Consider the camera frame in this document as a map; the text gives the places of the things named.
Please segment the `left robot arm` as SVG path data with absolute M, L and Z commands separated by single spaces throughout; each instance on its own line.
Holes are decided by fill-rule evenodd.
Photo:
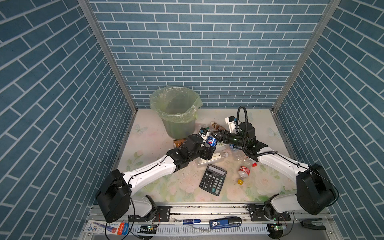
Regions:
M 192 134 L 178 148 L 168 150 L 153 163 L 124 173 L 118 169 L 111 171 L 95 196 L 105 221 L 113 223 L 126 214 L 144 218 L 145 221 L 153 220 L 158 206 L 150 196 L 135 198 L 135 193 L 187 167 L 196 158 L 210 160 L 215 150 L 215 145 L 211 146 L 201 136 Z

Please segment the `crushed Pepsi bottle blue cap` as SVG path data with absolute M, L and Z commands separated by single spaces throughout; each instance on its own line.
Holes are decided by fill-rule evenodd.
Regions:
M 207 139 L 206 139 L 206 142 L 207 144 L 209 144 L 211 147 L 216 147 L 217 146 L 217 139 L 212 137 L 212 136 L 208 136 Z

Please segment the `brown cafe bottle white swirl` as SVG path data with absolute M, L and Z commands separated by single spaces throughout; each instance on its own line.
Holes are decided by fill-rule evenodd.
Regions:
M 211 126 L 212 126 L 212 129 L 214 132 L 227 130 L 225 127 L 219 125 L 218 123 L 216 123 L 214 121 L 211 122 Z

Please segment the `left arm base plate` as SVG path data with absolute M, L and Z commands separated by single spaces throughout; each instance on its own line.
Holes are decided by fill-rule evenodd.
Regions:
M 129 216 L 129 222 L 169 222 L 171 214 L 171 206 L 157 206 L 156 210 L 151 210 L 146 216 Z

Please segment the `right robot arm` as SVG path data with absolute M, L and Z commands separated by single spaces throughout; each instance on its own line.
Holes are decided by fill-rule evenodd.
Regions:
M 218 130 L 212 132 L 212 135 L 219 142 L 242 150 L 252 160 L 273 168 L 296 185 L 295 193 L 277 194 L 265 201 L 264 212 L 267 218 L 289 211 L 305 211 L 317 215 L 339 199 L 337 187 L 329 180 L 322 166 L 307 165 L 285 157 L 258 141 L 254 132 L 251 124 L 241 123 L 237 131 Z

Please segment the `brown coffee bottle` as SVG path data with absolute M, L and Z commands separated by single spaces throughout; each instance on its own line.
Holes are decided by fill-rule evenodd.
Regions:
M 182 139 L 182 140 L 174 140 L 173 143 L 174 143 L 174 147 L 175 148 L 178 148 L 180 147 L 186 140 L 185 139 Z

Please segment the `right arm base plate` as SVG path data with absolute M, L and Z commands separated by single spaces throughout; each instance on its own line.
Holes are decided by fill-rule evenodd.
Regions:
M 288 222 L 291 220 L 291 216 L 289 212 L 277 213 L 270 206 L 248 204 L 246 205 L 246 210 L 249 212 L 252 222 L 262 222 L 262 221 Z

